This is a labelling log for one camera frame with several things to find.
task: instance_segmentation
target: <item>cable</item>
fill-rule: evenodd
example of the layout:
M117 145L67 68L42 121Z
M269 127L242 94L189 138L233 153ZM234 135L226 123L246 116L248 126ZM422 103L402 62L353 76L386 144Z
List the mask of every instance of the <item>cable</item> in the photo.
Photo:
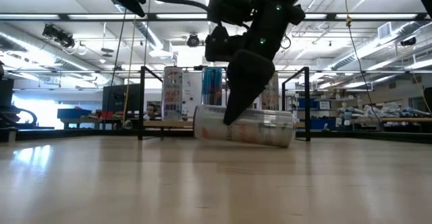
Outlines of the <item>cable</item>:
M358 61L358 66L360 68L360 74L362 75L363 81L365 82L364 85L366 86L367 97L369 98L369 102L371 103L371 109L372 109L373 114L377 118L377 121L379 123L381 123L381 120L379 119L377 113L373 109L371 93L369 92L369 87L367 85L367 81L366 81L365 75L363 74L362 63L361 63L360 58L358 57L358 54L357 54L356 43L354 42L354 39L352 38L352 31L351 31L351 22L352 22L352 19L350 17L350 11L348 9L348 0L345 0L345 8L346 8L346 26L348 27L348 30L350 31L350 38L351 38L352 47L354 48L354 53L355 53L357 61Z
M109 90L108 90L108 100L107 100L107 104L106 104L106 107L105 107L107 109L107 112L105 114L105 118L104 118L104 121L103 121L103 128L104 129L105 129L105 125L107 123L106 121L107 121L108 110L109 110L109 108L108 108L109 107L109 99L111 98L111 89L112 89L113 84L114 84L115 69L117 68L117 62L118 62L118 59L119 59L120 45L122 43L123 29L124 29L124 23L125 23L125 20L126 20L126 14L127 14L127 12L128 12L128 10L125 9L124 16L123 16L123 22L121 23L122 27L121 27L121 30L120 30L119 44L117 46L117 53L115 55L114 68L113 68L113 77L111 78L111 85L109 86Z
M48 42L46 42L39 50L38 50L38 52L40 52L41 50L43 50L48 44L49 44L49 42L51 42L51 40L52 40L53 38L50 38L49 40L48 40ZM17 72L19 72L20 70L22 69L22 67L19 67L16 71L14 71L14 72L10 72L10 75L6 78L6 80L8 80L11 76L13 76L15 73L17 73Z
M288 36L286 36L286 35L285 35L285 38L288 39L288 41L290 42L290 45L288 45L287 47L283 47L283 46L282 46L282 43L281 43L281 48L283 48L283 49L289 49L289 48L291 47L291 44L292 44L292 43L291 43L291 39L288 38Z
M136 15L134 16L134 30L132 32L132 46L130 47L130 60L129 60L129 72L128 72L128 84L126 85L126 99L124 103L124 109L123 109L123 124L126 124L126 114L128 113L126 111L128 107L128 99L129 99L129 79L130 79L130 70L132 67L132 56L134 54L134 42L135 42L135 28L136 28Z
M155 0L155 1L162 1L166 3L181 4L181 5L191 5L191 6L201 8L207 12L210 11L210 9L206 5L196 1L189 1L189 0Z

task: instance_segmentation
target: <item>desk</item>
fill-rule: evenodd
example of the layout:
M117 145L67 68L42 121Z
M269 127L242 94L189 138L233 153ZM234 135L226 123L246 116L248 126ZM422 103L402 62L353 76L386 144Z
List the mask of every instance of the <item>desk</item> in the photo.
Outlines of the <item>desk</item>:
M93 119L93 118L82 118L82 119L60 119L60 121L63 123L63 128L66 130L69 128L70 123L76 124L76 128L80 128L81 123L93 123L94 129L99 130L99 123L100 119Z

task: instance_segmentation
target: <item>air vent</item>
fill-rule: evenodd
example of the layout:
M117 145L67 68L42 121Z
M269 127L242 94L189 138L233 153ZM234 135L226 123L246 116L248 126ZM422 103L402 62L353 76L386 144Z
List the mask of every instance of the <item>air vent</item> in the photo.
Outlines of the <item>air vent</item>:
M412 79L412 83L413 84L417 84L417 83L421 83L421 76L416 76L416 78L414 79Z
M384 39L392 35L392 23L388 22L378 28L378 38Z

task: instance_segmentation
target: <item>energy drink can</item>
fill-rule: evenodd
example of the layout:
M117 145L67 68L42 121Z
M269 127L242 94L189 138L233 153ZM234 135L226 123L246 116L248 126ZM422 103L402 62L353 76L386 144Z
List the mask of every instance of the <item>energy drink can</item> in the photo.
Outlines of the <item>energy drink can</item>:
M194 116L195 137L289 147L294 136L290 112L247 109L231 125L225 125L225 110L222 106L198 106Z
M276 72L261 93L261 109L279 110L279 76Z
M202 73L202 103L222 105L222 69L206 67Z
M175 66L163 70L162 120L179 121L182 118L183 71Z

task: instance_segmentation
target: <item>blue bin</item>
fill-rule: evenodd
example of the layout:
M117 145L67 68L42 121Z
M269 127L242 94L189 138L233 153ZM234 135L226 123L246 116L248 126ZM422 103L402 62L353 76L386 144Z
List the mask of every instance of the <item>blue bin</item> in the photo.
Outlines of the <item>blue bin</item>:
M58 109L57 118L58 119L80 119L81 116L88 116L91 114L91 110L85 109Z

